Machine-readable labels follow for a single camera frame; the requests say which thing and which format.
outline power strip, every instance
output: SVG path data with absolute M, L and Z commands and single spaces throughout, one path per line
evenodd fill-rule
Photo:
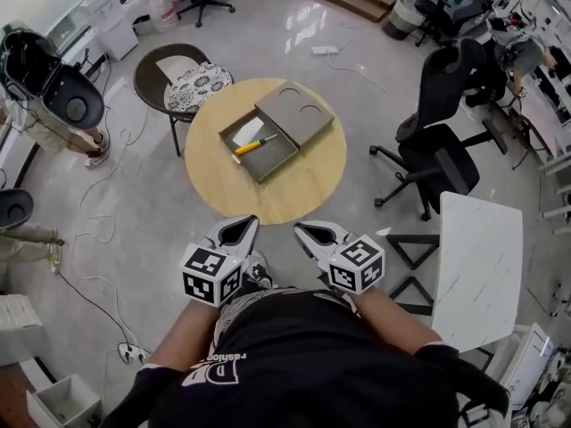
M 313 46 L 311 52 L 313 55 L 339 54 L 339 49 L 335 46 Z
M 121 358 L 124 358 L 128 363 L 140 363 L 144 365 L 146 360 L 149 359 L 149 354 L 140 347 L 133 344 L 126 344 L 123 342 L 119 345 L 119 353 Z

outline patterned cushion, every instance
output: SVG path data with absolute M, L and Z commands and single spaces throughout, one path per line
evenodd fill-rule
M 232 84 L 227 70 L 203 63 L 178 78 L 167 97 L 167 106 L 173 111 L 196 114 L 206 100 Z

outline shoe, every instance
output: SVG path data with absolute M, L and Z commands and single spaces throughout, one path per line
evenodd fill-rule
M 469 118 L 471 118 L 474 122 L 476 122 L 476 118 L 474 117 L 474 108 L 470 108 L 466 103 L 466 95 L 462 97 L 460 100 L 460 108 L 467 114 Z
M 104 161 L 109 159 L 109 151 L 101 152 L 99 157 L 87 157 L 86 160 L 86 168 L 93 169 L 99 165 L 101 165 Z
M 99 146 L 99 149 L 101 149 L 101 152 L 109 151 L 110 139 L 107 136 L 107 133 L 99 132 L 99 135 L 101 135 L 101 141 L 99 143 L 95 143 L 95 144 L 97 144 Z
M 248 267 L 246 273 L 256 281 L 259 285 L 266 287 L 268 289 L 274 288 L 274 282 L 271 277 L 269 277 L 268 271 L 266 270 L 266 259 L 260 251 L 255 249 L 250 255 L 250 266 Z
M 53 274 L 60 272 L 62 265 L 62 248 L 57 244 L 50 244 L 50 254 L 47 257 L 47 262 L 50 264 L 50 269 Z

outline trash can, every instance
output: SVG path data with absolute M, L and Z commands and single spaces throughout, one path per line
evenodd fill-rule
M 414 7 L 417 0 L 397 0 L 383 26 L 383 31 L 394 39 L 404 39 L 422 24 L 425 17 Z

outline black sleeve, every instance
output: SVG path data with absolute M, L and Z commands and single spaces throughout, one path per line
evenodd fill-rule
M 105 417 L 101 428 L 137 428 L 148 420 L 162 392 L 182 375 L 167 367 L 143 367 L 128 395 Z
M 427 345 L 415 357 L 443 371 L 457 393 L 462 393 L 476 404 L 497 410 L 504 417 L 508 413 L 508 391 L 484 371 L 461 359 L 456 349 L 446 345 Z

